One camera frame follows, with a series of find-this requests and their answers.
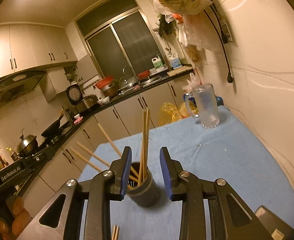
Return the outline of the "blue label bottle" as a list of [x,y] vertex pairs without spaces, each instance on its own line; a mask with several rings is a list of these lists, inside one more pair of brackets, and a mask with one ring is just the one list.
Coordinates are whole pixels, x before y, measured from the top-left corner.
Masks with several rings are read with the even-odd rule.
[[170,65],[171,65],[172,69],[176,69],[178,67],[182,67],[183,66],[182,62],[180,61],[180,58],[175,53],[174,54],[171,54],[169,56],[169,62],[170,62]]

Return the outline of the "blue towel table cloth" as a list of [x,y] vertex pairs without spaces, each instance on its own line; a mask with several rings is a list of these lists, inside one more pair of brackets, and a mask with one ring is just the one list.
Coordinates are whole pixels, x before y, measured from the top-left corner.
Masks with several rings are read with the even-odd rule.
[[167,198],[159,161],[162,147],[185,170],[204,180],[225,179],[251,210],[265,206],[294,227],[294,190],[285,173],[238,118],[223,106],[219,113],[221,122],[216,128],[205,129],[189,117],[149,132],[148,167],[161,197],[147,208],[129,196],[111,202],[111,224],[119,226],[120,239],[179,237],[182,204]]

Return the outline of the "yellow plastic bag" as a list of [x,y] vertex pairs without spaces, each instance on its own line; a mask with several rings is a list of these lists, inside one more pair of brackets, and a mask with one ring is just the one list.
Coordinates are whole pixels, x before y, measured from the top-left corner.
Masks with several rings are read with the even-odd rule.
[[178,107],[172,103],[163,103],[158,113],[158,125],[164,126],[190,117],[186,104],[181,103]]

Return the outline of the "white detergent bottle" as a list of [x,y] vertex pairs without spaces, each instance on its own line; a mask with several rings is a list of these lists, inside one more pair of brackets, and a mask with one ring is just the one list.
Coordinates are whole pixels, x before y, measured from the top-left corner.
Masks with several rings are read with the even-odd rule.
[[156,57],[151,59],[152,64],[154,65],[154,68],[156,71],[160,71],[164,68],[164,63],[160,57],[160,55],[157,55]]

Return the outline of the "clear glass mug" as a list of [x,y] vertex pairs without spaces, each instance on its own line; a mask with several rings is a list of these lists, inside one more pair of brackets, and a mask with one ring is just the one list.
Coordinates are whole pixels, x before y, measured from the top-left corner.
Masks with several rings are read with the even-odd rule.
[[[194,98],[198,114],[191,110],[189,99]],[[213,85],[206,83],[195,87],[191,92],[186,93],[185,104],[188,113],[195,119],[199,119],[202,127],[214,128],[220,123],[220,116],[216,102]]]

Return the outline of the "red basin in sink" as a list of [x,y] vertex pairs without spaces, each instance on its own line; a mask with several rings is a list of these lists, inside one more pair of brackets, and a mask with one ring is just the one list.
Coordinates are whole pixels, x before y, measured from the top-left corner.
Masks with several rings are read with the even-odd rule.
[[150,76],[150,70],[145,70],[144,72],[141,72],[138,74],[138,79],[143,80]]

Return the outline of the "wooden cutting board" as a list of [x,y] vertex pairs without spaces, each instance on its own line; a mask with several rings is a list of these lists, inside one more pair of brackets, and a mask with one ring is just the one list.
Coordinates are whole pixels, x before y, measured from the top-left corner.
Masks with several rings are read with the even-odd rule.
[[182,66],[182,67],[178,67],[178,68],[175,68],[175,69],[167,72],[167,75],[170,76],[170,77],[173,77],[175,75],[187,72],[189,70],[193,70],[193,68],[189,67],[189,66]]

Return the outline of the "glass pot lid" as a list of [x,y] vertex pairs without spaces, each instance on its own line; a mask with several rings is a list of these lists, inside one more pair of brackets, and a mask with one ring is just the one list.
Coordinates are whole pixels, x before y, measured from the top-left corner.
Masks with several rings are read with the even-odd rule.
[[136,78],[129,74],[124,74],[118,81],[119,89],[128,89],[134,86]]

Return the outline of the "red bowl on pot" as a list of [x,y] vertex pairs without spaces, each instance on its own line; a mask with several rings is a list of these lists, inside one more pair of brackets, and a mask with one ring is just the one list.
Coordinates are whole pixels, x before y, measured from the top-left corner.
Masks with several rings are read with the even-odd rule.
[[95,83],[95,87],[97,87],[98,89],[102,90],[105,86],[109,86],[114,80],[113,76],[108,76],[100,81],[98,81],[97,83]]

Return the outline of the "chopstick on cloth bottom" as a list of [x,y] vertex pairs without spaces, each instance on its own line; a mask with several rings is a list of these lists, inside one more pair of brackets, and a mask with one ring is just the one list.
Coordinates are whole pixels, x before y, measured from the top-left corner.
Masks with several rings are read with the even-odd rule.
[[118,240],[119,230],[120,230],[119,226],[118,225],[114,225],[113,231],[112,231],[112,237],[111,237],[112,240]]

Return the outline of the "black range hood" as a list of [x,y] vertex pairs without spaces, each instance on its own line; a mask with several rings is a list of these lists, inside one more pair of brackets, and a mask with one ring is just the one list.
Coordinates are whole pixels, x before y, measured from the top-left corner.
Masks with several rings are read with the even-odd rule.
[[0,107],[32,92],[46,75],[44,70],[25,70],[0,80]]

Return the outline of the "steel pot with lid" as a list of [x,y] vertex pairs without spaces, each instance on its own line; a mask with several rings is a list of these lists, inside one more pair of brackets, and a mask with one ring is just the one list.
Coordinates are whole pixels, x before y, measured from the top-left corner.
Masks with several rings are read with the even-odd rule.
[[17,154],[20,158],[26,158],[35,154],[38,150],[38,141],[36,135],[24,135],[24,130],[21,131],[20,142],[17,145]]

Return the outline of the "wooden chopstick pair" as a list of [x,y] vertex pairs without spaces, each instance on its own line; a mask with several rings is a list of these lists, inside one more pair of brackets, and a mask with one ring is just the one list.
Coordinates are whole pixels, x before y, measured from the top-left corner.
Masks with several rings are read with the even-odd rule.
[[[84,151],[86,151],[88,154],[92,155],[95,159],[99,160],[101,163],[103,163],[106,166],[110,166],[110,163],[107,161],[104,161],[101,157],[94,154],[89,148],[84,146],[81,142],[77,141],[76,144]],[[133,173],[133,176],[130,175],[130,179],[132,179],[135,182],[138,182],[138,176],[139,174],[136,172],[136,170],[131,166],[130,171]]]
[[102,169],[99,168],[97,165],[94,165],[89,160],[87,160],[82,154],[80,154],[78,151],[76,151],[74,148],[70,147],[71,152],[73,152],[79,159],[87,163],[87,165],[90,165],[92,168],[94,168],[97,172],[101,172]]

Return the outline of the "black rice cooker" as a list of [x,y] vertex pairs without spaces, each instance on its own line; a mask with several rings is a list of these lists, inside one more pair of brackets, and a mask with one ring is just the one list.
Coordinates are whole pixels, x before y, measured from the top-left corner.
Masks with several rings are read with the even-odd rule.
[[81,89],[76,82],[67,87],[66,94],[71,105],[77,105],[83,100]]

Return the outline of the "light wooden chopstick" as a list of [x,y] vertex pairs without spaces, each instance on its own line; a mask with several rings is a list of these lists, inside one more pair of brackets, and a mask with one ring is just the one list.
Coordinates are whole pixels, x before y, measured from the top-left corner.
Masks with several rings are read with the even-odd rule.
[[[98,123],[98,127],[100,128],[101,132],[103,133],[103,135],[105,136],[105,138],[108,140],[108,142],[110,143],[110,145],[112,146],[112,148],[114,149],[114,151],[121,157],[122,153],[120,152],[120,150],[117,148],[117,146],[114,144],[114,142],[111,140],[111,138],[108,136],[108,134],[105,132],[105,130],[103,129],[103,127],[101,126],[100,123]],[[130,179],[138,182],[138,172],[131,166],[130,167],[130,171],[133,173],[133,176],[130,175]]]

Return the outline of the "black utensil holder cup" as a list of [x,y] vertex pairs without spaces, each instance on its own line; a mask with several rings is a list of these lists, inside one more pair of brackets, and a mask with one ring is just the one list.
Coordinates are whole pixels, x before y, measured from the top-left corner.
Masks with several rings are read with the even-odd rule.
[[160,187],[152,177],[152,173],[147,168],[147,177],[139,186],[135,180],[132,180],[133,172],[130,171],[128,188],[126,195],[129,196],[136,204],[142,207],[150,207],[156,204],[161,197]]

